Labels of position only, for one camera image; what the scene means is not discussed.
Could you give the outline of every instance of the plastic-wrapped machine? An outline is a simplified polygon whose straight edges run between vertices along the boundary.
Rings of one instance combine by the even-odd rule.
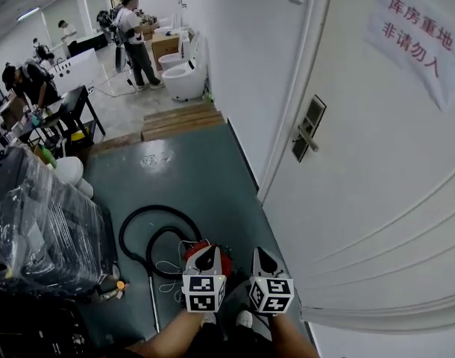
[[[110,216],[25,147],[0,157],[0,288],[82,295],[111,273]]]

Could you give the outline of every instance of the paper sign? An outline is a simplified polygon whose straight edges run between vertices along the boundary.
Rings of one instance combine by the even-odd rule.
[[[441,111],[455,100],[455,21],[434,2],[377,0],[365,41],[415,73]]]

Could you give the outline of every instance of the black table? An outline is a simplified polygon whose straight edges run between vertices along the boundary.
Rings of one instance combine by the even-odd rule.
[[[85,104],[88,106],[88,109],[93,116],[93,127],[91,128],[90,134],[87,133],[87,129],[80,119],[81,114],[84,111]],[[100,120],[98,119],[98,116],[96,115],[93,106],[88,99],[87,88],[85,86],[82,86],[69,91],[66,94],[65,98],[62,100],[60,109],[56,113],[52,114],[52,116],[45,118],[45,120],[39,123],[38,126],[34,126],[31,120],[27,121],[24,128],[22,129],[21,134],[19,135],[19,139],[22,142],[28,143],[32,131],[36,130],[37,128],[39,128],[44,133],[44,135],[47,136],[45,129],[55,126],[60,120],[64,122],[68,127],[68,131],[66,132],[68,134],[64,134],[64,137],[68,137],[77,131],[76,128],[71,126],[73,122],[77,124],[78,129],[80,129],[80,131],[83,133],[85,136],[84,139],[88,141],[89,145],[93,145],[93,136],[95,134],[96,126],[98,126],[101,133],[105,135],[105,130],[103,129],[103,126],[101,125]]]

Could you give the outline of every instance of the wooden plank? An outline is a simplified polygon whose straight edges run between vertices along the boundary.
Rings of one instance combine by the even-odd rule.
[[[134,145],[135,143],[139,143],[141,141],[142,137],[140,132],[119,136],[118,138],[109,139],[93,145],[90,149],[90,153],[100,154],[101,152],[113,150],[118,147]]]
[[[162,133],[164,131],[170,131],[170,130],[174,130],[176,128],[189,128],[189,126],[201,125],[203,123],[209,123],[209,122],[215,121],[215,120],[224,121],[224,119],[222,118],[222,116],[220,114],[216,114],[215,116],[212,116],[212,117],[200,118],[200,119],[195,119],[195,120],[189,121],[189,122],[183,122],[183,123],[180,123],[180,124],[164,126],[162,128],[154,128],[154,129],[151,129],[151,130],[142,131],[142,133],[144,133],[144,134],[146,134],[146,133],[159,134],[159,133]]]
[[[214,104],[196,104],[192,106],[180,107],[179,109],[173,109],[169,111],[162,111],[161,113],[149,114],[145,116],[145,123],[151,123],[158,119],[173,118],[179,115],[188,113],[199,113],[200,111],[208,111],[214,109]]]
[[[148,131],[148,130],[152,130],[155,128],[164,128],[165,126],[181,124],[184,122],[190,122],[190,121],[195,121],[197,119],[210,118],[212,116],[219,116],[219,115],[220,115],[219,111],[217,111],[216,109],[212,109],[209,111],[201,111],[199,113],[190,113],[190,114],[185,114],[182,116],[176,116],[173,118],[164,118],[164,119],[160,119],[156,122],[145,123],[143,125],[142,131]]]
[[[144,133],[142,133],[142,140],[144,142],[148,142],[148,141],[155,140],[155,139],[169,138],[171,136],[175,136],[178,134],[188,133],[190,131],[201,130],[203,128],[208,128],[210,126],[217,126],[217,125],[225,124],[224,119],[219,118],[219,117],[214,117],[213,119],[209,119],[209,121],[207,121],[205,119],[203,121],[203,123],[199,123],[199,121],[187,122],[186,124],[184,124],[183,127],[172,128],[170,130],[164,130],[164,131],[160,131],[160,132],[156,132],[156,133],[153,133],[152,131],[145,131]]]

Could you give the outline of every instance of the white toilet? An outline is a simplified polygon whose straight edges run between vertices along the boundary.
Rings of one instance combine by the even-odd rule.
[[[173,31],[175,28],[181,26],[181,24],[179,23],[178,15],[176,13],[173,13],[170,17],[158,20],[158,23],[160,27],[154,30],[155,33],[170,32]]]
[[[169,96],[175,101],[187,101],[203,95],[207,78],[204,36],[198,36],[193,49],[187,62],[174,66],[161,75]]]
[[[54,169],[55,174],[64,183],[70,183],[75,186],[81,193],[93,198],[93,187],[82,178],[84,174],[84,165],[77,157],[64,157],[57,159],[57,167]]]
[[[197,35],[192,38],[192,43],[189,41],[189,32],[182,31],[180,42],[178,45],[178,53],[165,54],[158,59],[163,70],[171,69],[181,63],[187,62],[191,58],[192,44],[197,40]]]

